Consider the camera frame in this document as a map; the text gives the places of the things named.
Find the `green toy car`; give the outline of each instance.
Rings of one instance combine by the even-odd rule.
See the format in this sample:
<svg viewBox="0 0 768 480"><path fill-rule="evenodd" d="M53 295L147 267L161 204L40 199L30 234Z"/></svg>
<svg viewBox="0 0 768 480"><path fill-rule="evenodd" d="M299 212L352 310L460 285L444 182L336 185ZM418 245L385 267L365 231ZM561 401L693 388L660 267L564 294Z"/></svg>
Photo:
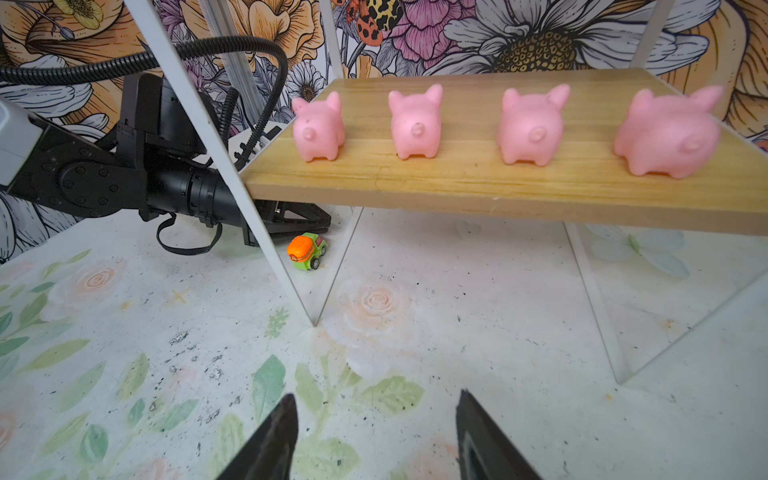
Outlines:
<svg viewBox="0 0 768 480"><path fill-rule="evenodd" d="M307 232L291 241L288 257L299 270L317 270L320 268L320 257L325 255L327 250L328 243L320 235Z"/></svg>

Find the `wooden shelf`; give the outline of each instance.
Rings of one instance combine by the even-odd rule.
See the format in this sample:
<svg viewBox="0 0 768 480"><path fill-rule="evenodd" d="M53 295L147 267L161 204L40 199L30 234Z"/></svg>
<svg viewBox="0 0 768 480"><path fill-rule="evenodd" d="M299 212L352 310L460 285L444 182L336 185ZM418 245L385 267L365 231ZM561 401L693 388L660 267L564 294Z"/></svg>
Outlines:
<svg viewBox="0 0 768 480"><path fill-rule="evenodd" d="M387 94L436 82L445 89L438 156L401 161ZM547 167L502 163L503 91L545 93L560 83L571 85L571 98L557 156ZM768 235L768 158L727 127L712 160L685 180L629 173L612 145L642 88L674 93L641 69L336 80L321 95L342 98L347 140L336 161L302 161L289 127L243 181L268 200Z"/></svg>

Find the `black cable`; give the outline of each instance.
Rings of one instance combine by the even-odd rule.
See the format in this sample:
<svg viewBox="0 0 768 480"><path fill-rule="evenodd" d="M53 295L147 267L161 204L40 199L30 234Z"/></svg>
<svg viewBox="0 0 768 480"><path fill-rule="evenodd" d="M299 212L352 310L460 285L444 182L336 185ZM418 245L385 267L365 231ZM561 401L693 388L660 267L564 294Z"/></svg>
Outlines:
<svg viewBox="0 0 768 480"><path fill-rule="evenodd" d="M256 127L252 129L248 142L243 145L243 153L236 154L235 167L241 170L248 161L253 147L256 146L264 133L266 123L270 119L280 92L288 77L288 58L280 46L263 38L233 35L230 37L202 38L193 41L185 41L175 45L179 56L187 60L205 55L220 55L235 51L259 51L272 55L277 59L277 79L272 86L270 96L266 100L264 110ZM111 80L124 77L140 71L151 70L159 66L157 59L151 51L128 55L126 57L112 58L100 63L78 65L76 67L63 68L15 68L0 65L0 81L22 85L77 85L94 81Z"/></svg>
<svg viewBox="0 0 768 480"><path fill-rule="evenodd" d="M237 99L240 98L240 92L235 87L227 90L227 98L224 99L224 106L219 115L219 136L224 144L230 139L230 126L232 125L232 115L235 113Z"/></svg>
<svg viewBox="0 0 768 480"><path fill-rule="evenodd" d="M118 124L115 124L107 134L94 142L94 144L104 151L110 151L118 144Z"/></svg>

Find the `pink pig toy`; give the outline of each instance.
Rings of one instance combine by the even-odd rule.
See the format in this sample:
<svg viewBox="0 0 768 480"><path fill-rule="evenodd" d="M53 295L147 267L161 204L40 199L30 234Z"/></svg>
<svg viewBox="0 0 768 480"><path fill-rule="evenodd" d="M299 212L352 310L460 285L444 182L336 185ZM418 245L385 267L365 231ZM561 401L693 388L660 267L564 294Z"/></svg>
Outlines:
<svg viewBox="0 0 768 480"><path fill-rule="evenodd" d="M648 172L684 178L704 166L720 138L720 126L707 114L723 88L704 87L690 97L655 97L640 90L616 133L614 152L627 158L633 175Z"/></svg>
<svg viewBox="0 0 768 480"><path fill-rule="evenodd" d="M332 91L328 100L312 103L294 98L291 108L296 112L293 139L301 158L308 162L322 157L335 160L346 134L339 92Z"/></svg>
<svg viewBox="0 0 768 480"><path fill-rule="evenodd" d="M552 88L546 95L520 96L514 88L504 92L502 121L496 135L504 163L526 160L539 167L549 163L563 138L560 111L570 94L571 87L566 84Z"/></svg>
<svg viewBox="0 0 768 480"><path fill-rule="evenodd" d="M442 85L434 84L425 94L403 97L398 91L389 92L392 111L392 139L397 156L405 160L411 155L434 158L440 146L442 120L440 103Z"/></svg>

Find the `sunflower center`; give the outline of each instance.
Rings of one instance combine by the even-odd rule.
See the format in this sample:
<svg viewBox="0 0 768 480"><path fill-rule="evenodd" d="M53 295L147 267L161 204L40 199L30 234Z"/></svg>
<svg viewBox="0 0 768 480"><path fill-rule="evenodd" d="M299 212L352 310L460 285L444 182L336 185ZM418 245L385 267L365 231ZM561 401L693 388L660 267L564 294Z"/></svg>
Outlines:
<svg viewBox="0 0 768 480"><path fill-rule="evenodd" d="M315 89L312 87L312 85L304 85L301 87L301 98L304 100L312 101L312 99L316 96L317 92L315 92Z"/></svg>
<svg viewBox="0 0 768 480"><path fill-rule="evenodd" d="M72 10L75 10L84 17L94 16L94 8L91 5L91 0L66 0Z"/></svg>
<svg viewBox="0 0 768 480"><path fill-rule="evenodd" d="M557 31L547 31L509 45L496 59L492 71L571 70L575 59L573 40Z"/></svg>

